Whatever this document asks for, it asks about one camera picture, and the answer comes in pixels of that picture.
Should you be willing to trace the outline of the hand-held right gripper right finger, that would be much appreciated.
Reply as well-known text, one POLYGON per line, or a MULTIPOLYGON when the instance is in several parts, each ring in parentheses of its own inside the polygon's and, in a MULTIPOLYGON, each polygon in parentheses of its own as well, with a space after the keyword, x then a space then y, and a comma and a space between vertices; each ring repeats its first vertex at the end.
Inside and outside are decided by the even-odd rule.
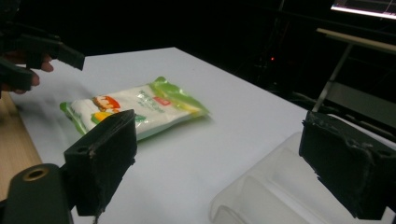
POLYGON ((299 155, 355 218, 396 218, 396 150, 347 123, 309 111, 299 155))

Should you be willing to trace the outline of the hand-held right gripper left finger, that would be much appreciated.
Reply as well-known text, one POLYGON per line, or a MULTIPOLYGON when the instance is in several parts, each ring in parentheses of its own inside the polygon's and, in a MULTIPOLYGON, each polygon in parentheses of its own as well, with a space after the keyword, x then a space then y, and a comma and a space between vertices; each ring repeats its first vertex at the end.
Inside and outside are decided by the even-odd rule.
POLYGON ((64 153, 69 204, 78 214, 102 214, 137 151, 133 110, 113 114, 84 134, 64 153))

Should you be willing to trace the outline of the green and white powder bag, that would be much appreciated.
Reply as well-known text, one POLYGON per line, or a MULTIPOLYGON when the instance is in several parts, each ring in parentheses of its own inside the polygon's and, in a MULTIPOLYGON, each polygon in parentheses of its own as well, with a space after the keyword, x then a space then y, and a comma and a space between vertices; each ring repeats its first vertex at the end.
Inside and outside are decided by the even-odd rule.
POLYGON ((124 91, 62 102, 60 108, 81 134, 111 115, 132 109, 138 140, 209 113, 203 104, 165 77, 124 91))

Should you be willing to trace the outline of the translucent plastic container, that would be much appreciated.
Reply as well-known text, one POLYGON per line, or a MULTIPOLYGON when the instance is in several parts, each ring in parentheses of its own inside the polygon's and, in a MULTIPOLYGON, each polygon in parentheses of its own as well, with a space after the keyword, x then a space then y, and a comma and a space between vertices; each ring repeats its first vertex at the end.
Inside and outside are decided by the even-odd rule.
MULTIPOLYGON (((396 143, 344 122, 396 150, 396 143)), ((396 224, 390 208, 379 220, 353 217, 299 155, 302 133, 291 135, 222 190, 210 204, 211 223, 396 224)))

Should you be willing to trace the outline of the grey panel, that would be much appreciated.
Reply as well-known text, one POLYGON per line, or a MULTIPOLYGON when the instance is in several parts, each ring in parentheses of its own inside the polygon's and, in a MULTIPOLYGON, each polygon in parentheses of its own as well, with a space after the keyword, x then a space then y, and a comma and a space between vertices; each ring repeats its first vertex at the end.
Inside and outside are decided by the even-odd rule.
POLYGON ((396 103, 339 82, 328 82, 319 99, 331 101, 396 129, 396 103))

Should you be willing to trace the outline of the monitor screen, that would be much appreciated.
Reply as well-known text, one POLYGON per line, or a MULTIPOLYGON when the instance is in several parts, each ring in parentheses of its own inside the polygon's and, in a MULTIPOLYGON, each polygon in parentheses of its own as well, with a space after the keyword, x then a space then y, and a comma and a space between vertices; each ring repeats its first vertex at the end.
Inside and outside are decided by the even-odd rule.
POLYGON ((396 0, 334 0, 331 10, 396 21, 396 0))

